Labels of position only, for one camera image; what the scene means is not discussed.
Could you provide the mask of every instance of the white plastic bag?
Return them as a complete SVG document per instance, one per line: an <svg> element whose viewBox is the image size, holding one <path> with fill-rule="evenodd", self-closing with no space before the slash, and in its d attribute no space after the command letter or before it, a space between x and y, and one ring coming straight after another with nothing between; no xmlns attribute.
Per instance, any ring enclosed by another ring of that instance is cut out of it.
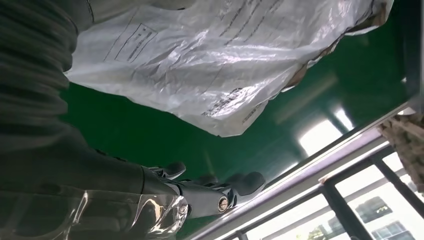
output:
<svg viewBox="0 0 424 240"><path fill-rule="evenodd" d="M198 0L142 6L83 32L69 80L242 134L303 67L390 0Z"/></svg>

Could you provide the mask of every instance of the printed label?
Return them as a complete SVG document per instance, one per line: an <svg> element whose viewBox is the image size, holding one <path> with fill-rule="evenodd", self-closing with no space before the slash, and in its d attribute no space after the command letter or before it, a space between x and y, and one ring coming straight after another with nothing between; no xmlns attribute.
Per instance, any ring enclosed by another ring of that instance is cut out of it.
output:
<svg viewBox="0 0 424 240"><path fill-rule="evenodd" d="M156 31L142 23L136 24L130 21L104 60L132 63L157 34Z"/></svg>

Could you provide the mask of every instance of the window frame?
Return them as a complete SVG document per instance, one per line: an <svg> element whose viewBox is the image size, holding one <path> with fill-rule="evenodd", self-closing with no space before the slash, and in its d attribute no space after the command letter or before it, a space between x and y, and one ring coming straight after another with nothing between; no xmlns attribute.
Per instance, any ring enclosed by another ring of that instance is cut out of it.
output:
<svg viewBox="0 0 424 240"><path fill-rule="evenodd" d="M300 197L296 201L291 202L287 204L286 206L282 207L281 209L260 219L259 221L253 222L252 224L236 231L230 236L224 238L224 240L233 240L233 239L249 240L246 233L249 232L250 230L253 230L254 228L272 220L273 218L277 216L280 216L286 213L287 211L321 194L325 197L325 199L328 202L328 206L329 206L328 211L334 211L335 216L341 223L341 226L345 229L346 233L350 237L356 237L361 240L373 240L371 232L368 232L365 229L364 225L361 223L361 220L354 213L354 210L349 207L348 201L346 201L346 199L342 197L339 191L336 189L336 184L340 183L341 181L345 179L350 178L351 176L371 166L376 166L377 169L385 177L384 180L381 179L372 183L371 185L374 185L372 186L372 188L378 188L380 185L383 185L386 183L392 183L395 189L408 201L408 203L415 209L415 211L424 219L424 202L422 202L415 195L415 193L400 179L401 176L406 174L405 170L401 169L394 172L383 161L383 158L387 157L388 155L394 152L395 150L391 146L384 147L383 149L366 157L365 159L328 177L324 182L317 185L316 188L314 188L312 191L305 194L304 196ZM361 194L360 193L361 191L363 190L359 190L353 194L356 194L356 195Z"/></svg>

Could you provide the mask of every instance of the robotic hand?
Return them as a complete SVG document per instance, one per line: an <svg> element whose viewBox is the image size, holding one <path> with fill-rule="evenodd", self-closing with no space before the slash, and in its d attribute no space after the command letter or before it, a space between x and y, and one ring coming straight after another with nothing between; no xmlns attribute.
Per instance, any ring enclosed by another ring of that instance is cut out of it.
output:
<svg viewBox="0 0 424 240"><path fill-rule="evenodd" d="M141 3L179 10L193 1L0 0L0 239L156 238L264 188L257 172L177 181L182 163L106 156L60 121L78 34Z"/></svg>

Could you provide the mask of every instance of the green glossy surface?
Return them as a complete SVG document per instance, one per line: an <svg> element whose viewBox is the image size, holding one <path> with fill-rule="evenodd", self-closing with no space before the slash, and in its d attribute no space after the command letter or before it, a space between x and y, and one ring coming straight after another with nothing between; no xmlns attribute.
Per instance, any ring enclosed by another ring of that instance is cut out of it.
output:
<svg viewBox="0 0 424 240"><path fill-rule="evenodd" d="M344 37L241 136L213 136L169 113L74 84L63 94L69 104L63 119L112 156L145 166L182 161L184 178L258 171L271 181L352 129L335 114L340 110L361 127L404 103L401 52L395 14L368 34ZM189 220L180 237L210 219Z"/></svg>

